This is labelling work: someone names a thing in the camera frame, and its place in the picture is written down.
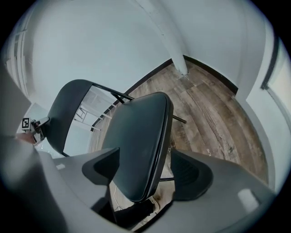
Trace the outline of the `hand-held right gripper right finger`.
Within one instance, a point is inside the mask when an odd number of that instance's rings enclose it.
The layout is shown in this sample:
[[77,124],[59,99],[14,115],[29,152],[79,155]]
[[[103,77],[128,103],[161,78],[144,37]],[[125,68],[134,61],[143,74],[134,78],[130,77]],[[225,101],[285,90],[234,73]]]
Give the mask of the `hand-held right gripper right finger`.
[[175,192],[159,214],[163,233],[245,233],[275,193],[242,166],[196,152],[172,150]]

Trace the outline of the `white table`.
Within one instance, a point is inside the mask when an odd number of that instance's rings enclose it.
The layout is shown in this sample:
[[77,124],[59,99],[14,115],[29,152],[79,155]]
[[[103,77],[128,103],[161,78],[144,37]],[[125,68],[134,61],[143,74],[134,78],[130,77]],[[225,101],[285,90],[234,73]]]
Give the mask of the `white table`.
[[116,108],[117,105],[114,104],[112,98],[107,96],[97,87],[92,86],[77,108],[73,120],[76,122],[76,125],[81,128],[87,128],[89,131],[100,132],[102,130],[96,128],[96,124],[103,121],[105,118],[111,120],[111,109]]

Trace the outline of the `white framed door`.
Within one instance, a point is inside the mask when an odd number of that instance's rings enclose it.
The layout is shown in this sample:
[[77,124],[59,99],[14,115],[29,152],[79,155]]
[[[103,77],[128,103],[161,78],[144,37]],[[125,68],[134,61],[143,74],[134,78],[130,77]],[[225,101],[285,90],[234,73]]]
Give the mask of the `white framed door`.
[[26,30],[22,30],[9,36],[4,51],[4,62],[15,84],[20,88],[25,97],[28,97],[24,55],[25,34]]

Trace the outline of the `black folding chair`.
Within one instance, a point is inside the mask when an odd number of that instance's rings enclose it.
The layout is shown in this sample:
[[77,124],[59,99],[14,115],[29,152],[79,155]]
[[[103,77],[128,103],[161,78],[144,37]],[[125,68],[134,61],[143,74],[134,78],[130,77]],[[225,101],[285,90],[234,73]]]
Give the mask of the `black folding chair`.
[[70,81],[55,98],[45,125],[49,144],[60,154],[75,114],[92,87],[120,101],[102,143],[103,149],[120,150],[120,165],[113,181],[131,202],[145,201],[155,193],[161,177],[170,145],[173,103],[164,92],[132,98],[88,80]]

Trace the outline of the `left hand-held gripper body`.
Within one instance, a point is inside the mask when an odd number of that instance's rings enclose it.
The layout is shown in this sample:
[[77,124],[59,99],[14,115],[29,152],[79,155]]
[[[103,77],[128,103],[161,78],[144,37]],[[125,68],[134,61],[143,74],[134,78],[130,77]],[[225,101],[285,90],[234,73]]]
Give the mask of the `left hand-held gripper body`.
[[35,141],[34,146],[37,146],[45,139],[45,127],[44,124],[38,124],[38,120],[32,120],[31,118],[23,118],[21,122],[21,129],[25,133],[31,133]]

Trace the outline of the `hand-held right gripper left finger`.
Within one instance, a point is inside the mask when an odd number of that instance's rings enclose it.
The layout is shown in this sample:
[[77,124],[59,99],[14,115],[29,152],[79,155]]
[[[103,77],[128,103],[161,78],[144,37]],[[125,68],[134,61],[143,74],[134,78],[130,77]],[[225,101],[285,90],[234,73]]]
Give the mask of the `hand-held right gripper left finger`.
[[118,148],[40,161],[67,228],[115,228],[109,184],[119,168]]

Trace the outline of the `person's left forearm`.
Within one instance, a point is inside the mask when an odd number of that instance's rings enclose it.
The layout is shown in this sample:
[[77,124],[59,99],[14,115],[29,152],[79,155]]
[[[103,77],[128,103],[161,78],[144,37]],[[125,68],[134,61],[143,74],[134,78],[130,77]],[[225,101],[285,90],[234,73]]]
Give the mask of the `person's left forearm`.
[[20,140],[23,140],[25,142],[28,142],[28,143],[30,143],[32,145],[34,145],[34,143],[35,143],[35,141],[33,139],[33,135],[31,133],[25,133],[25,132],[24,133],[17,133],[15,135],[15,137],[17,139],[20,139]]

